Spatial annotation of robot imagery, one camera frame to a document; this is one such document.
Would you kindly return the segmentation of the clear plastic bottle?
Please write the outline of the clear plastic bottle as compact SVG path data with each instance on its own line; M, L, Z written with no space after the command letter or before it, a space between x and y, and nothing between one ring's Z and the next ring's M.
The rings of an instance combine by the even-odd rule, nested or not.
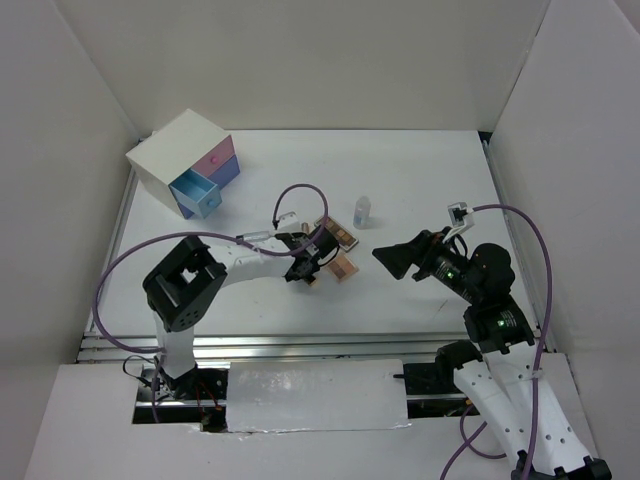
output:
M371 213L371 201L368 196L357 199L354 207L353 226L356 229L365 229L369 225Z

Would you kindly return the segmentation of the light blue drawer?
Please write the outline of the light blue drawer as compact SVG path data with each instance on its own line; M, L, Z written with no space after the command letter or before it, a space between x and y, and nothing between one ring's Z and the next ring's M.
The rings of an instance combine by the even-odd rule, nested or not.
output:
M206 218L222 203L219 186L193 169L176 178L169 188L186 219Z

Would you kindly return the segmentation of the pink drawer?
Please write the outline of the pink drawer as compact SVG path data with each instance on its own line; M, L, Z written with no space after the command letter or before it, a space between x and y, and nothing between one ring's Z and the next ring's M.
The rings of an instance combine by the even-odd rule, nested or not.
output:
M198 172L200 175L209 177L220 169L224 163L231 159L235 155L235 147L232 137L227 135L219 144L217 144L211 151L206 153L200 160L198 160L192 169Z

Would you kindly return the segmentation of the white drawer cabinet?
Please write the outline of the white drawer cabinet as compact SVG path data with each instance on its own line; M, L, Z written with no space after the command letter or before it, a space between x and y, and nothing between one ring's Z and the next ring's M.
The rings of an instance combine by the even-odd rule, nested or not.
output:
M148 193L183 217L169 185L227 135L231 136L187 109L127 152L126 158Z

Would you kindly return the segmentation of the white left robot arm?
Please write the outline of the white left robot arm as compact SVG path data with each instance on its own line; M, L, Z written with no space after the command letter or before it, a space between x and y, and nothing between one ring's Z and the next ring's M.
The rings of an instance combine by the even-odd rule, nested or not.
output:
M322 261L338 250L322 226L309 235L260 234L248 246L210 247L194 235L180 241L143 281L161 348L156 362L162 389L176 399L195 393L194 329L221 289L260 278L311 284Z

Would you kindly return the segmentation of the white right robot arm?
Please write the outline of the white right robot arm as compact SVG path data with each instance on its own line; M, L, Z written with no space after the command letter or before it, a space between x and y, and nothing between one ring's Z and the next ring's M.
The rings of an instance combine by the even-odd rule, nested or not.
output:
M397 280L417 270L435 278L469 306L468 337L440 348L435 379L472 402L513 466L514 479L609 479L607 463L593 457L567 420L539 370L539 343L511 295L515 273L503 247L483 243L470 256L449 245L445 232L373 250Z

